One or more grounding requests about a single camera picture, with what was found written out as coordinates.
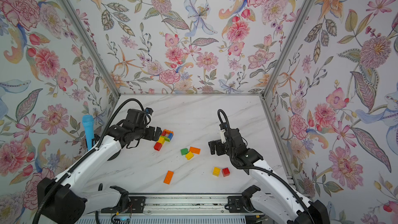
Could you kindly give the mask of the yellow brick front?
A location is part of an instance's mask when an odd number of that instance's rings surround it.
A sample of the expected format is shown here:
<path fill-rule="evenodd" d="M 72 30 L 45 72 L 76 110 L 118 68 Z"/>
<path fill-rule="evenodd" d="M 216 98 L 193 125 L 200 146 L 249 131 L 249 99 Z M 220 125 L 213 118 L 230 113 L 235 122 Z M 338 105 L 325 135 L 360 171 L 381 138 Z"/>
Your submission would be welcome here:
<path fill-rule="evenodd" d="M 159 138 L 159 140 L 158 140 L 158 143 L 164 145 L 164 143 L 165 143 L 165 137 L 160 136 L 160 138 Z"/>

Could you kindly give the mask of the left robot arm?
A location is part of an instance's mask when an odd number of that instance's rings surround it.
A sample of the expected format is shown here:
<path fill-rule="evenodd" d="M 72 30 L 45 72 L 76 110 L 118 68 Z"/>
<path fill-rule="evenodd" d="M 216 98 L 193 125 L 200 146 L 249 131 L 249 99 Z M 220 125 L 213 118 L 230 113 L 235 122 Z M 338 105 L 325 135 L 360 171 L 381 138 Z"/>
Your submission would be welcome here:
<path fill-rule="evenodd" d="M 108 161 L 114 160 L 130 142 L 156 141 L 162 132 L 149 126 L 153 110 L 129 109 L 125 119 L 112 125 L 100 140 L 70 168 L 53 179 L 44 178 L 37 185 L 38 209 L 33 223 L 46 216 L 58 224 L 74 224 L 80 217 L 105 208 L 123 212 L 129 208 L 129 192 L 120 186 L 84 191 L 90 178 Z"/>

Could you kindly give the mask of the orange tall long brick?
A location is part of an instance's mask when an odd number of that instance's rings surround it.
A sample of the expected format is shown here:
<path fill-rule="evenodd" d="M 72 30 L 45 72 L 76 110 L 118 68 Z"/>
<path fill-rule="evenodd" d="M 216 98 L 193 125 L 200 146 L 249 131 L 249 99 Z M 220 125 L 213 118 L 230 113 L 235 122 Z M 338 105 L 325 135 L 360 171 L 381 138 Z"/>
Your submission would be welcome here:
<path fill-rule="evenodd" d="M 167 132 L 167 135 L 169 135 L 170 133 L 174 133 L 173 131 L 170 131 L 170 130 L 167 130 L 167 129 L 164 129 L 164 131 Z"/>

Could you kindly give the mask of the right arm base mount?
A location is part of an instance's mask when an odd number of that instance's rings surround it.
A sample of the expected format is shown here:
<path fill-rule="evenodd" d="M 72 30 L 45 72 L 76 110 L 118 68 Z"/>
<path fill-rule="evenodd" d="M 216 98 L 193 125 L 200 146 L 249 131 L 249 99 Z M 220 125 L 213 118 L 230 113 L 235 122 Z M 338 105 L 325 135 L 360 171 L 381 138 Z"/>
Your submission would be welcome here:
<path fill-rule="evenodd" d="M 244 190 L 240 196 L 228 196 L 228 202 L 224 208 L 229 213 L 259 213 L 251 203 L 251 197 L 261 189 L 252 185 Z"/>

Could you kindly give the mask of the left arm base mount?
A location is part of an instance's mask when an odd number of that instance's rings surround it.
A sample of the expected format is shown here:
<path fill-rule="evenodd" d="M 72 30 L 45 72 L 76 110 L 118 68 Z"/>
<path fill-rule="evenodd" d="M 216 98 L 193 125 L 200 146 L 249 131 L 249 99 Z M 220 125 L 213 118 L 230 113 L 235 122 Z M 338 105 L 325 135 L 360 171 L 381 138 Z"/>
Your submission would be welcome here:
<path fill-rule="evenodd" d="M 115 206 L 103 208 L 99 212 L 102 214 L 142 214 L 144 212 L 146 197 L 131 196 L 129 192 L 118 186 L 111 186 L 110 189 L 120 193 L 120 199 Z"/>

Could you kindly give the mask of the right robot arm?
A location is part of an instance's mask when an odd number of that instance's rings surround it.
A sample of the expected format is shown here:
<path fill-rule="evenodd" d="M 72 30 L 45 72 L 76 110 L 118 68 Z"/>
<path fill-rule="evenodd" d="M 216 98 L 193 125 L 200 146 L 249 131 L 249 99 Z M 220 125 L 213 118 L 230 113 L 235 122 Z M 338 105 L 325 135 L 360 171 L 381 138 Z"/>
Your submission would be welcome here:
<path fill-rule="evenodd" d="M 328 224 L 326 206 L 299 193 L 272 170 L 263 157 L 248 148 L 239 129 L 219 127 L 220 139 L 208 143 L 212 155 L 227 155 L 232 166 L 254 178 L 235 203 L 240 211 L 261 212 L 278 224 Z"/>

